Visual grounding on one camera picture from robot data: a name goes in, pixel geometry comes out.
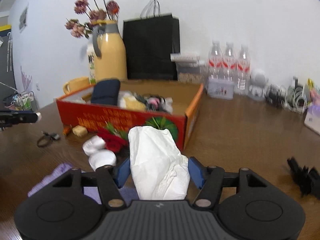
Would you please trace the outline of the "purple cloth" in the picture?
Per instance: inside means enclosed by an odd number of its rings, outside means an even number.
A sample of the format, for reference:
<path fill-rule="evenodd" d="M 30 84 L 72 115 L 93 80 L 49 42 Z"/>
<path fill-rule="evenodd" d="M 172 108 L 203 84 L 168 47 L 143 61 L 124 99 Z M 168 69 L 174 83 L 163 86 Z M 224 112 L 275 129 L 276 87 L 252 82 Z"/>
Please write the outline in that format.
<path fill-rule="evenodd" d="M 53 170 L 51 174 L 45 176 L 41 182 L 36 184 L 28 192 L 27 196 L 31 197 L 33 194 L 40 191 L 46 185 L 54 181 L 56 178 L 58 178 L 68 170 L 71 170 L 72 168 L 73 167 L 68 163 L 60 164 Z M 139 200 L 139 196 L 135 188 L 124 186 L 119 189 L 119 193 L 121 194 L 127 206 L 129 206 L 133 200 Z M 101 204 L 101 199 L 100 199 L 97 187 L 84 187 L 84 194 L 88 197 L 91 197 L 98 204 Z"/>

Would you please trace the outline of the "white plastic bag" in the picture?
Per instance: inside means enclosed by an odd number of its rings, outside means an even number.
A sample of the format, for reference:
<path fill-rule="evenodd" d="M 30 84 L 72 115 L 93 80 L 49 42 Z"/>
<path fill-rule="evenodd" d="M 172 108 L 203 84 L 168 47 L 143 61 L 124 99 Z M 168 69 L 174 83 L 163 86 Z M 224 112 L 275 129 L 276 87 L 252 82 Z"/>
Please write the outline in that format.
<path fill-rule="evenodd" d="M 188 158 L 170 131 L 136 126 L 128 139 L 130 170 L 140 200 L 184 200 L 190 182 Z"/>

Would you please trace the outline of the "red fabric flower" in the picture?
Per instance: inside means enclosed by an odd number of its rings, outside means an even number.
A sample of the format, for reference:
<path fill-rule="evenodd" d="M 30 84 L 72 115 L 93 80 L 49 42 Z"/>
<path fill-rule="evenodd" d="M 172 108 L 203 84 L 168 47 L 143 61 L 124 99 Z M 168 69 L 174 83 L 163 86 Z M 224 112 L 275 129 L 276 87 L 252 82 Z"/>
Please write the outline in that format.
<path fill-rule="evenodd" d="M 107 122 L 103 128 L 99 129 L 97 136 L 103 139 L 105 148 L 115 154 L 128 149 L 128 131 L 116 129 L 110 122 Z"/>

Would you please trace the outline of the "white jar lid back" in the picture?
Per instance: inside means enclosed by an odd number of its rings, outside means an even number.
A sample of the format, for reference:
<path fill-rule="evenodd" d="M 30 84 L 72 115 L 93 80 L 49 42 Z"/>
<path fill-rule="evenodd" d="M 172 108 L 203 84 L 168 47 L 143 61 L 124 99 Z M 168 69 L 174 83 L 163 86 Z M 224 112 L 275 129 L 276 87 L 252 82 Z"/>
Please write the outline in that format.
<path fill-rule="evenodd" d="M 83 144 L 82 149 L 85 155 L 91 156 L 98 151 L 105 149 L 105 146 L 106 142 L 104 141 L 104 139 L 95 135 Z"/>

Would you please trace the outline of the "beige eraser block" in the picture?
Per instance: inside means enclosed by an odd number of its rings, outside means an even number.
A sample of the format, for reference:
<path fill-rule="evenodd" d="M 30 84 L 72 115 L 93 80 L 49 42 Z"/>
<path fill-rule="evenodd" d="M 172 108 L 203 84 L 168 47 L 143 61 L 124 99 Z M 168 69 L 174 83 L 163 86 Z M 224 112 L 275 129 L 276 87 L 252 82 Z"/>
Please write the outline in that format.
<path fill-rule="evenodd" d="M 84 137 L 88 134 L 87 128 L 85 128 L 84 126 L 75 126 L 72 128 L 72 132 L 74 135 L 76 135 L 77 137 Z"/>

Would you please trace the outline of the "red cardboard box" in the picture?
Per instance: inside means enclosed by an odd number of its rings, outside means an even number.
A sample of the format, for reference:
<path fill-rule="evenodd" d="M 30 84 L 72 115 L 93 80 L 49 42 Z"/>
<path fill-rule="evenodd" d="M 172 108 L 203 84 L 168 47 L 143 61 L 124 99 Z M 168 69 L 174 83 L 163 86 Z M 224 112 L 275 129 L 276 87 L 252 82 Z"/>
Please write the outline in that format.
<path fill-rule="evenodd" d="M 191 136 L 199 114 L 204 91 L 203 84 L 180 83 L 178 81 L 129 80 L 121 83 L 122 92 L 139 95 L 159 95 L 172 98 L 173 113 L 141 112 L 121 109 L 117 106 L 80 103 L 89 98 L 93 85 L 59 97 L 56 105 L 64 125 L 84 126 L 90 132 L 102 132 L 105 128 L 126 135 L 132 127 L 149 125 L 157 129 L 168 129 L 177 147 L 183 150 Z"/>

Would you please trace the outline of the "yellow plush toy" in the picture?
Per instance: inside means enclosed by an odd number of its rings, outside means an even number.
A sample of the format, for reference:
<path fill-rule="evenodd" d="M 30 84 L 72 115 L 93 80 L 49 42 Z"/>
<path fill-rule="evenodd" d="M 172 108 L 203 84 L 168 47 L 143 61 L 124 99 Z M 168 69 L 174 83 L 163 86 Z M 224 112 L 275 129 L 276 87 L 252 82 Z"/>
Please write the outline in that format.
<path fill-rule="evenodd" d="M 146 105 L 138 101 L 129 91 L 120 91 L 118 94 L 118 107 L 128 111 L 146 111 Z"/>

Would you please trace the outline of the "yellow mug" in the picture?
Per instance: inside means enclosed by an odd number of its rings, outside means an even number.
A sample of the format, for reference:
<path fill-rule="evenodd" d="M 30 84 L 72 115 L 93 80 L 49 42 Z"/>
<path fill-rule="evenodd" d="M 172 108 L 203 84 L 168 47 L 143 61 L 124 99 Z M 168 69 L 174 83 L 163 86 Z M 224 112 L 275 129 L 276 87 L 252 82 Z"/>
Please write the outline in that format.
<path fill-rule="evenodd" d="M 89 77 L 77 77 L 76 79 L 72 79 L 66 82 L 62 90 L 65 94 L 70 94 L 74 91 L 80 90 L 90 85 Z"/>

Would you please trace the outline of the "navy rolled cloth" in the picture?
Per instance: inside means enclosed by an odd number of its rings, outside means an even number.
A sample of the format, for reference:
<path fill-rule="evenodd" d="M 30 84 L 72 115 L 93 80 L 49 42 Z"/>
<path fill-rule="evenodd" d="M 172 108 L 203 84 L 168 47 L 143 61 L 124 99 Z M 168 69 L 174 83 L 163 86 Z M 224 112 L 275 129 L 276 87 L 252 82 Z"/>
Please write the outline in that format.
<path fill-rule="evenodd" d="M 120 85 L 121 83 L 118 79 L 102 80 L 98 82 L 93 89 L 91 103 L 117 106 Z"/>

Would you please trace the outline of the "small tin box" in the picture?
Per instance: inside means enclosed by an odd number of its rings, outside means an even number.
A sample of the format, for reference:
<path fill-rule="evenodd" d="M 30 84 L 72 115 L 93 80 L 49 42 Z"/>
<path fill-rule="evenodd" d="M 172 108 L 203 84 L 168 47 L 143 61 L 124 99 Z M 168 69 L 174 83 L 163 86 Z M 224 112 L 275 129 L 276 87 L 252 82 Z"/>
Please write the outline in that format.
<path fill-rule="evenodd" d="M 209 77 L 206 91 L 207 95 L 211 98 L 232 100 L 234 96 L 234 82 Z"/>

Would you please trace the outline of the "milk carton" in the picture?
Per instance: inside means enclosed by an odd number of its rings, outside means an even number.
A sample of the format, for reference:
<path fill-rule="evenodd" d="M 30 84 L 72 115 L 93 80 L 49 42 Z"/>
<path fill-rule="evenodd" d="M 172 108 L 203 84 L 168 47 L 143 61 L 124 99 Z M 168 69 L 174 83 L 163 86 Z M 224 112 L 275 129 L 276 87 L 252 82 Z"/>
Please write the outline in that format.
<path fill-rule="evenodd" d="M 95 51 L 93 44 L 87 45 L 87 58 L 89 65 L 89 82 L 90 84 L 95 83 L 95 64 L 94 64 Z"/>

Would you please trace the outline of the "clear food container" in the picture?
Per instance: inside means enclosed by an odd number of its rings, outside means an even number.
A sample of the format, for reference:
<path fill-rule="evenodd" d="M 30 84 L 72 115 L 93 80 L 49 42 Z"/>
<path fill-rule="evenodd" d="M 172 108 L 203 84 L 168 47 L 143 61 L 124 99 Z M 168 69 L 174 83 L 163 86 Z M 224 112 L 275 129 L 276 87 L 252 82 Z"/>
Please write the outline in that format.
<path fill-rule="evenodd" d="M 200 57 L 192 54 L 170 54 L 170 59 L 176 64 L 177 80 L 182 83 L 204 83 L 207 75 L 206 63 Z"/>

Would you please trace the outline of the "yellow thermos jug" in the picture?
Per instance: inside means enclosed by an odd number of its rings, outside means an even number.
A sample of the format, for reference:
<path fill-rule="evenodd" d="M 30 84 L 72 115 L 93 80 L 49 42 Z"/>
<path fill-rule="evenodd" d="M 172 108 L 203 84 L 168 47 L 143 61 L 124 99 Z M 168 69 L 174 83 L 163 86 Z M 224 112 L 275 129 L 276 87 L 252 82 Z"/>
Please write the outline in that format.
<path fill-rule="evenodd" d="M 118 24 L 112 20 L 95 22 L 92 35 L 95 80 L 127 79 L 126 50 Z"/>

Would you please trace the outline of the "right water bottle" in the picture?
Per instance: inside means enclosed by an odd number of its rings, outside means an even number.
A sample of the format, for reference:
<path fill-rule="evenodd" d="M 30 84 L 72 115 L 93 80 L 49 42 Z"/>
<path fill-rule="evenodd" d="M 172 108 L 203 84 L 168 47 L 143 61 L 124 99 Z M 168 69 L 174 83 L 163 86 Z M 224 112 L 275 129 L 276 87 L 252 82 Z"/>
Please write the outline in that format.
<path fill-rule="evenodd" d="M 249 80 L 251 59 L 248 46 L 242 45 L 236 66 L 235 93 L 245 95 L 247 93 L 247 83 Z"/>

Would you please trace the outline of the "water bottle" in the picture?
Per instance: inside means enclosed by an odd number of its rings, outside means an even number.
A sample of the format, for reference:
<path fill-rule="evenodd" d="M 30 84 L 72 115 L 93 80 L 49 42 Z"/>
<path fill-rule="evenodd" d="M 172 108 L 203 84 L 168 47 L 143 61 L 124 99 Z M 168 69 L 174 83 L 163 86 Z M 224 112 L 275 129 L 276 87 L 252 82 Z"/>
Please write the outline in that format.
<path fill-rule="evenodd" d="M 236 63 L 237 59 L 234 52 L 234 44 L 232 42 L 227 42 L 225 52 L 222 57 L 222 70 L 225 80 L 233 81 Z"/>
<path fill-rule="evenodd" d="M 251 59 L 248 46 L 242 45 L 236 66 L 235 93 L 245 95 L 247 93 L 247 83 L 249 80 Z"/>
<path fill-rule="evenodd" d="M 222 51 L 219 41 L 212 41 L 212 47 L 208 56 L 208 66 L 211 77 L 219 79 L 222 67 Z"/>

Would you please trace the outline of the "middle water bottle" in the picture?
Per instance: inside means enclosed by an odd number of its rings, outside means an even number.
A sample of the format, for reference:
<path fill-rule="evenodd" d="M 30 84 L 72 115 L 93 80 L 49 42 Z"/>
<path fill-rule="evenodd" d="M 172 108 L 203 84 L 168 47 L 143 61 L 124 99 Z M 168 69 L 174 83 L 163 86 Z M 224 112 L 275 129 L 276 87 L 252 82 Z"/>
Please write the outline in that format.
<path fill-rule="evenodd" d="M 222 70 L 225 80 L 233 81 L 236 63 L 237 59 L 234 52 L 234 44 L 232 42 L 227 42 L 225 52 L 222 57 Z"/>

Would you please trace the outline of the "black glove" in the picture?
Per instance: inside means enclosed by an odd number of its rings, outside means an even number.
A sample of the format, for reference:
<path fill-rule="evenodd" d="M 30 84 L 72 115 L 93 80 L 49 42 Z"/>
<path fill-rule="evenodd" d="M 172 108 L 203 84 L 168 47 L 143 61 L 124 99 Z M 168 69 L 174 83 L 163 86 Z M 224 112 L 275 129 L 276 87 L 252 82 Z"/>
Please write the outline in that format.
<path fill-rule="evenodd" d="M 291 170 L 291 176 L 295 184 L 299 186 L 302 196 L 313 195 L 319 199 L 320 177 L 315 167 L 301 168 L 294 157 L 287 159 Z"/>

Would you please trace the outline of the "white robot toy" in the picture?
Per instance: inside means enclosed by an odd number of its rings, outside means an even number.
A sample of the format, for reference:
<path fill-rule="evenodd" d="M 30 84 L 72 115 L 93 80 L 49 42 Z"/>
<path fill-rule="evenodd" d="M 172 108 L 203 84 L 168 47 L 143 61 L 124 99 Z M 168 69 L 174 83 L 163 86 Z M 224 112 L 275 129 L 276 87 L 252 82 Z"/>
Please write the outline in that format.
<path fill-rule="evenodd" d="M 253 69 L 249 76 L 248 97 L 255 101 L 265 100 L 265 89 L 268 84 L 268 78 L 261 69 Z"/>

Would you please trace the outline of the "left water bottle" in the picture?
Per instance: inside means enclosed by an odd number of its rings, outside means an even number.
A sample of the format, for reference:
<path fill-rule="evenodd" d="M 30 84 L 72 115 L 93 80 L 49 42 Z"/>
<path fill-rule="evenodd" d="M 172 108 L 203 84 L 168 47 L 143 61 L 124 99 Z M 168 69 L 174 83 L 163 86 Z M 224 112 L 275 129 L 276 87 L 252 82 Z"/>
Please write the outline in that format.
<path fill-rule="evenodd" d="M 212 47 L 208 56 L 208 66 L 211 77 L 219 79 L 222 67 L 222 51 L 219 41 L 212 41 Z"/>

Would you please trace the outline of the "purple tissue box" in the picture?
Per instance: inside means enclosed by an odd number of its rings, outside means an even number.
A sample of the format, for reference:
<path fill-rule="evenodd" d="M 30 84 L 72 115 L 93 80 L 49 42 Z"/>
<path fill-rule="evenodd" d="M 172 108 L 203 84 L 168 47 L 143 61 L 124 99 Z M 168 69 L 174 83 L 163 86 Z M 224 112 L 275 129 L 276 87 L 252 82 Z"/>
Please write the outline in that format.
<path fill-rule="evenodd" d="M 308 108 L 304 125 L 320 135 L 320 108 L 319 105 L 312 105 Z"/>

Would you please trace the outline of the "black paper bag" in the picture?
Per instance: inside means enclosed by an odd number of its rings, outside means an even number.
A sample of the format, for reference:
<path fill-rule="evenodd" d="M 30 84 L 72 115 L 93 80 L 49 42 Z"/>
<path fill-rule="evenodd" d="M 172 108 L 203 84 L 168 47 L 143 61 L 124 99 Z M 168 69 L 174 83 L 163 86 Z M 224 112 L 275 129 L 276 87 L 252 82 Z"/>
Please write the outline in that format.
<path fill-rule="evenodd" d="M 124 21 L 127 78 L 177 80 L 171 54 L 180 53 L 180 22 L 172 14 L 161 14 L 160 3 L 151 0 L 139 18 Z"/>

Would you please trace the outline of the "dried pink flower bouquet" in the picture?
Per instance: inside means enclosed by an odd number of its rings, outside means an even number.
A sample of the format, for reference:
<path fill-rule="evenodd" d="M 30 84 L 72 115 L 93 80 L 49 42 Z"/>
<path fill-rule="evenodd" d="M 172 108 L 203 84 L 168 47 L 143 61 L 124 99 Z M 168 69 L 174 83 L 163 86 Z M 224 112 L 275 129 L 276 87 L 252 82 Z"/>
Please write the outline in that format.
<path fill-rule="evenodd" d="M 74 12 L 77 15 L 87 16 L 87 20 L 80 22 L 79 19 L 70 18 L 65 23 L 65 28 L 75 38 L 89 38 L 96 25 L 106 23 L 108 20 L 117 22 L 120 7 L 114 0 L 76 0 Z"/>

